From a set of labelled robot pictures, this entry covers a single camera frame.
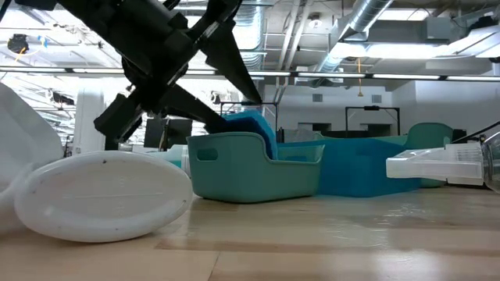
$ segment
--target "table surface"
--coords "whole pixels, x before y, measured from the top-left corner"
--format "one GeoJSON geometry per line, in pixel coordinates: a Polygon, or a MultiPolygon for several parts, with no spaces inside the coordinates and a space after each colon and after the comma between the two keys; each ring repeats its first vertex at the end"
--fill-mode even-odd
{"type": "Polygon", "coordinates": [[[260,205],[196,198],[145,237],[0,237],[0,280],[500,280],[500,194],[458,187],[260,205]]]}

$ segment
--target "white pillar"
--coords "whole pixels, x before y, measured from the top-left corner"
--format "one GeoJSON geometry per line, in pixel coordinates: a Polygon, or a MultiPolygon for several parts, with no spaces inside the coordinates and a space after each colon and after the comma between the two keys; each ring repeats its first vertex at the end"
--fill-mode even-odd
{"type": "Polygon", "coordinates": [[[73,155],[103,151],[105,137],[94,128],[94,119],[105,110],[100,80],[83,79],[77,96],[73,155]]]}
{"type": "Polygon", "coordinates": [[[493,69],[493,75],[500,76],[500,63],[492,63],[491,68],[493,69]]]}

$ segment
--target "fluorescent light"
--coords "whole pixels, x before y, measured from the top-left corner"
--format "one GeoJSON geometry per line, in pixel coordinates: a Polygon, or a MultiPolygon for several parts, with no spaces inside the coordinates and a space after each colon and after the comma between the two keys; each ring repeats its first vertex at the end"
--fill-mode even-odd
{"type": "Polygon", "coordinates": [[[214,70],[188,70],[186,75],[215,75],[214,70]]]}
{"type": "Polygon", "coordinates": [[[421,21],[429,16],[434,9],[386,9],[377,20],[412,20],[421,21]]]}
{"type": "Polygon", "coordinates": [[[402,80],[437,80],[439,79],[439,75],[374,74],[373,78],[402,79],[402,80]]]}
{"type": "Polygon", "coordinates": [[[310,77],[310,78],[364,78],[363,73],[298,73],[299,77],[310,77]]]}
{"type": "Polygon", "coordinates": [[[449,81],[500,82],[500,76],[448,76],[449,81]]]}
{"type": "Polygon", "coordinates": [[[66,73],[63,68],[52,67],[0,67],[4,72],[25,72],[25,73],[66,73]]]}
{"type": "Polygon", "coordinates": [[[252,76],[290,76],[289,72],[284,71],[248,71],[252,76]]]}
{"type": "Polygon", "coordinates": [[[432,59],[438,48],[429,44],[373,44],[366,51],[369,58],[432,59]]]}
{"type": "Polygon", "coordinates": [[[205,11],[206,6],[201,6],[201,5],[179,5],[173,8],[173,10],[198,10],[198,11],[205,11]]]}
{"type": "Polygon", "coordinates": [[[123,69],[73,69],[75,73],[115,73],[123,74],[123,69]]]}

